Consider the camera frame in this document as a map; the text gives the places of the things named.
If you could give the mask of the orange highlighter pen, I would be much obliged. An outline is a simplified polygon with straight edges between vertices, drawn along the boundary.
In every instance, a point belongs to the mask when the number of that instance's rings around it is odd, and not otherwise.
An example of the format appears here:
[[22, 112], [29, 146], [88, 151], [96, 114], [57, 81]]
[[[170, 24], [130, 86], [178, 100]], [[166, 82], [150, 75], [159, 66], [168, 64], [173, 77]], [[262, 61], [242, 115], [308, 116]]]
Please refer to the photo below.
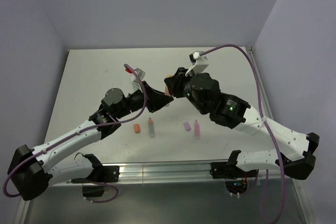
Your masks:
[[169, 96], [169, 97], [171, 97], [171, 95], [170, 95], [170, 92], [169, 92], [169, 89], [168, 89], [168, 87], [167, 86], [165, 86], [165, 91], [164, 91], [164, 93], [165, 93], [165, 95], [167, 95], [167, 96]]

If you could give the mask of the grey pen orange tip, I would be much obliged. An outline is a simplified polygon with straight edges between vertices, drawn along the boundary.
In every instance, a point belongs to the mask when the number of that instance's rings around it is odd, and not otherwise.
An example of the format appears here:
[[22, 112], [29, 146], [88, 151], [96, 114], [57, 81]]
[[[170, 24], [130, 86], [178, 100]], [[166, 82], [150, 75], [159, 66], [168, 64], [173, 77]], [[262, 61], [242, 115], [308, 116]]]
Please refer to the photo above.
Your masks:
[[155, 138], [154, 122], [151, 118], [148, 120], [148, 129], [150, 138]]

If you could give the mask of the orange pen cap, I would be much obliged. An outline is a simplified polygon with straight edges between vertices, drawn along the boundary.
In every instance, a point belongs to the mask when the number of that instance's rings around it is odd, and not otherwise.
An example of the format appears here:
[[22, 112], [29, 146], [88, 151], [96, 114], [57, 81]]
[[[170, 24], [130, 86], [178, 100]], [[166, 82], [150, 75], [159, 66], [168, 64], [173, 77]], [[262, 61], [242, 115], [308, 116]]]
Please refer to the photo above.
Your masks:
[[136, 134], [139, 134], [141, 132], [141, 128], [140, 128], [140, 125], [139, 124], [134, 124], [133, 125], [133, 129], [134, 129], [134, 132]]

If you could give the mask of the purple pen cap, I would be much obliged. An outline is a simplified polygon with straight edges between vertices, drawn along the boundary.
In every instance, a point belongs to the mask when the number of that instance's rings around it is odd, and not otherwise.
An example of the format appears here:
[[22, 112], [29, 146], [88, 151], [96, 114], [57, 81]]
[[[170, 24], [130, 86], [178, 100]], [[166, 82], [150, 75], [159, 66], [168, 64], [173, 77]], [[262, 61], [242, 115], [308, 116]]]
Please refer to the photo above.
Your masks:
[[186, 131], [190, 131], [191, 130], [191, 126], [190, 126], [190, 124], [188, 122], [184, 122], [183, 126], [184, 126], [184, 128], [185, 128]]

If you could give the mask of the pink highlighter pen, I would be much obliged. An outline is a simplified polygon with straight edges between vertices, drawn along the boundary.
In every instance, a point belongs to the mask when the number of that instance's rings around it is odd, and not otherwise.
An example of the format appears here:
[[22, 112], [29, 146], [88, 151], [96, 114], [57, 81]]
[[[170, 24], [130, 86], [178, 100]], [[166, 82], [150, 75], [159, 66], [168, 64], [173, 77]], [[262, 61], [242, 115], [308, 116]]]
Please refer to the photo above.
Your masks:
[[200, 125], [197, 120], [194, 122], [194, 136], [197, 140], [200, 140], [201, 135], [200, 135]]

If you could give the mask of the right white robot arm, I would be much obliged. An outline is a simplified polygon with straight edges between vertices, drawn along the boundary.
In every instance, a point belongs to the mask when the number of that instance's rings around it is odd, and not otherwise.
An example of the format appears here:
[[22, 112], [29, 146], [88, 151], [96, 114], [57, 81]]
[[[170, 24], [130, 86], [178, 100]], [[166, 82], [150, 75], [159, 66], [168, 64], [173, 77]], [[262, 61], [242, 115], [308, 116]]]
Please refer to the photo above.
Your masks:
[[219, 82], [208, 73], [186, 76], [186, 72], [185, 68], [178, 68], [175, 75], [165, 78], [172, 97], [187, 98], [200, 114], [209, 115], [218, 125], [272, 144], [272, 149], [266, 151], [232, 151], [227, 161], [212, 165], [212, 176], [220, 174], [222, 178], [234, 179], [254, 176], [257, 170], [279, 170], [297, 180], [308, 178], [316, 162], [314, 152], [320, 139], [316, 133], [298, 133], [261, 116], [245, 100], [222, 93]]

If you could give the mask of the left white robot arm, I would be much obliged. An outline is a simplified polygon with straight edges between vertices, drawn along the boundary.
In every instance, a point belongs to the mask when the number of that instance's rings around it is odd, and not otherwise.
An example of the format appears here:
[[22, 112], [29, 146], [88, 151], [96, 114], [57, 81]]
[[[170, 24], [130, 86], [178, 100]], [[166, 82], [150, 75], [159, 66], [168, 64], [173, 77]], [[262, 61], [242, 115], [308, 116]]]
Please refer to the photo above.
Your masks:
[[145, 109], [153, 113], [173, 101], [161, 91], [152, 89], [145, 81], [140, 89], [125, 96], [121, 89], [108, 90], [98, 111], [74, 130], [46, 144], [16, 149], [8, 169], [7, 181], [12, 181], [18, 196], [29, 201], [41, 195], [49, 186], [67, 180], [80, 183], [105, 179], [103, 164], [93, 155], [64, 162], [64, 159], [83, 147], [113, 134], [124, 122], [123, 117]]

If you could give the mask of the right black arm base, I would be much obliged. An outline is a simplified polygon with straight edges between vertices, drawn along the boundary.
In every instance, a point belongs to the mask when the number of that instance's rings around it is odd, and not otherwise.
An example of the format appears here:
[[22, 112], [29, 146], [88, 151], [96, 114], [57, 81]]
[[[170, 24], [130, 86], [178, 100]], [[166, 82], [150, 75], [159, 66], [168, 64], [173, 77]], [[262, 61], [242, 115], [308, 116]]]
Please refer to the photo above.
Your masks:
[[250, 193], [258, 184], [259, 170], [250, 170], [248, 172], [232, 165], [228, 162], [212, 162], [210, 175], [213, 179], [229, 179], [225, 182], [228, 194], [236, 196], [246, 195]]

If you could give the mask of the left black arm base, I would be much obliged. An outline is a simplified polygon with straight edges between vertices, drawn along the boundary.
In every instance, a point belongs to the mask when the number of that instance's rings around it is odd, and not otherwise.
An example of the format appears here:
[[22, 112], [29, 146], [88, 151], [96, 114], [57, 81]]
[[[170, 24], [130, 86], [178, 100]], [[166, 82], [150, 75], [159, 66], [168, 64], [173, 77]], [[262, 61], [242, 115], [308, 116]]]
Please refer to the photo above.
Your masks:
[[92, 173], [87, 178], [75, 178], [71, 180], [73, 184], [88, 184], [91, 183], [93, 186], [82, 186], [82, 195], [86, 199], [90, 199], [93, 202], [105, 202], [105, 200], [96, 200], [94, 198], [100, 198], [104, 193], [108, 192], [108, 189], [112, 189], [114, 195], [111, 199], [115, 199], [119, 190], [112, 183], [116, 183], [119, 180], [119, 166], [101, 166], [100, 168], [95, 168]]

